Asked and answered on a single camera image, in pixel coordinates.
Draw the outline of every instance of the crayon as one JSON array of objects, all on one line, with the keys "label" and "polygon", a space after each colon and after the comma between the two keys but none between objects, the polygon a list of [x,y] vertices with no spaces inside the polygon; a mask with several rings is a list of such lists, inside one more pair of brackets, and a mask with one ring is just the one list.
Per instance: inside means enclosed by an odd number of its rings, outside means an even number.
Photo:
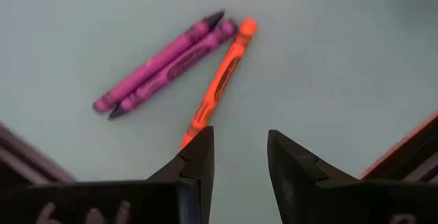
[{"label": "crayon", "polygon": [[251,38],[257,31],[257,22],[246,18],[240,26],[239,32],[230,46],[224,60],[219,66],[213,81],[205,93],[203,102],[196,112],[192,123],[184,135],[182,147],[184,148],[205,126],[208,125],[210,116],[218,104],[225,86],[235,70],[237,63],[245,53]]},{"label": "crayon", "polygon": [[106,112],[122,101],[130,92],[135,90],[141,83],[156,74],[159,70],[180,56],[184,51],[195,45],[204,38],[224,16],[220,11],[195,23],[189,30],[167,45],[161,52],[147,60],[132,74],[124,78],[119,84],[106,92],[101,98],[93,103],[97,112]]},{"label": "crayon", "polygon": [[176,60],[165,66],[159,73],[146,80],[128,97],[125,97],[117,108],[109,115],[108,119],[114,119],[126,114],[140,104],[146,102],[158,90],[169,84],[172,80],[180,76],[209,52],[219,47],[224,41],[228,40],[237,30],[236,24],[232,20],[219,24],[204,39],[192,46]]}]

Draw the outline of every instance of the crayon label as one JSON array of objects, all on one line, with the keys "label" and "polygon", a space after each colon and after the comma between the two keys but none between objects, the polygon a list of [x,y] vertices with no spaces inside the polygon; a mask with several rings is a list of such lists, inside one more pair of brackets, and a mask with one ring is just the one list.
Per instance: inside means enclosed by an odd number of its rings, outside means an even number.
[{"label": "crayon label", "polygon": [[228,65],[227,69],[225,69],[224,74],[222,74],[222,77],[219,80],[218,86],[216,87],[216,90],[214,91],[214,101],[218,101],[219,98],[222,96],[222,93],[224,92],[225,86],[230,79],[231,74],[233,73],[235,66],[240,60],[240,56],[234,57],[230,64]]},{"label": "crayon label", "polygon": [[236,47],[239,45],[240,48],[243,47],[242,51],[244,51],[249,42],[251,41],[251,36],[245,35],[245,34],[241,34],[239,33],[233,40],[233,43],[231,44],[231,47],[228,49],[227,51],[227,55],[230,56],[236,49]]},{"label": "crayon label", "polygon": [[141,104],[144,98],[150,97],[159,89],[160,85],[157,82],[158,77],[159,75],[156,74],[129,95],[129,100],[131,101],[131,105],[133,107]]},{"label": "crayon label", "polygon": [[194,127],[192,124],[187,128],[186,134],[191,137],[195,137],[202,129]]},{"label": "crayon label", "polygon": [[208,101],[203,100],[201,106],[199,107],[198,111],[194,115],[194,120],[197,123],[201,123],[202,121],[207,121],[209,116],[206,116],[204,119],[203,116],[204,114],[209,114],[209,113],[211,113],[211,108],[209,108],[209,103]]},{"label": "crayon label", "polygon": [[111,92],[108,91],[102,96],[102,102],[107,106],[111,107],[114,104],[114,98],[112,98]]},{"label": "crayon label", "polygon": [[181,61],[176,63],[167,73],[167,79],[169,81],[174,80],[176,77],[178,77],[182,72],[187,70],[191,65],[193,65],[197,60],[201,59],[203,56],[208,54],[210,52],[209,47],[199,47],[193,52],[187,54]]},{"label": "crayon label", "polygon": [[197,43],[203,37],[203,33],[200,32],[198,28],[196,28],[196,25],[189,28],[185,32],[185,35],[189,37],[192,44]]}]

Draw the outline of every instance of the orange crayon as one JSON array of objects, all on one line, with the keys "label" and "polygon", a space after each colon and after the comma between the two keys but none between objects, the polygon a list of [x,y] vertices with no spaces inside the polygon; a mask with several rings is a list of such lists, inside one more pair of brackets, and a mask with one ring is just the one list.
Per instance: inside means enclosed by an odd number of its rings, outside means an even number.
[{"label": "orange crayon", "polygon": [[218,104],[228,80],[232,76],[237,63],[239,63],[240,58],[244,55],[245,49],[256,31],[257,22],[251,18],[245,18],[230,49],[220,64],[213,81],[210,83],[201,106],[196,112],[192,123],[187,128],[187,132],[183,138],[183,148],[208,125],[210,116]]}]

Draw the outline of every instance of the white table surface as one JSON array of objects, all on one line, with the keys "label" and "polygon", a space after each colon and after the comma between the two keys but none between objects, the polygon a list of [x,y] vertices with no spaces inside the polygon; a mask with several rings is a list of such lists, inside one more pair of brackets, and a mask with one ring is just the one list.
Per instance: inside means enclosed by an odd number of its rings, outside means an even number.
[{"label": "white table surface", "polygon": [[259,32],[211,120],[211,223],[281,222],[269,129],[358,176],[438,107],[437,0],[0,0],[0,121],[81,181],[147,178],[229,42],[132,115],[92,102],[220,8]]}]

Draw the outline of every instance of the pink crayon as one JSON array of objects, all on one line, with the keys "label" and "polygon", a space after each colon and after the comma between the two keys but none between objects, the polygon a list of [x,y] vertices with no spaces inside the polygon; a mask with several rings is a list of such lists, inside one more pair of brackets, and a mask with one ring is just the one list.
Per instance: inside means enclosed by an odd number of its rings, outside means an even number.
[{"label": "pink crayon", "polygon": [[114,119],[120,115],[134,110],[140,104],[146,102],[158,90],[180,76],[210,51],[219,47],[224,41],[232,37],[237,31],[237,26],[232,20],[225,21],[210,32],[204,39],[188,49],[176,60],[165,66],[159,73],[145,81],[128,97],[124,98],[120,105],[114,109],[108,119]]},{"label": "pink crayon", "polygon": [[171,63],[184,51],[202,40],[218,24],[223,16],[224,12],[220,11],[194,24],[186,33],[182,34],[165,49],[150,60],[147,60],[132,74],[106,92],[101,98],[97,99],[93,103],[93,108],[98,112],[106,112],[113,108],[141,83],[154,76],[154,74]]}]

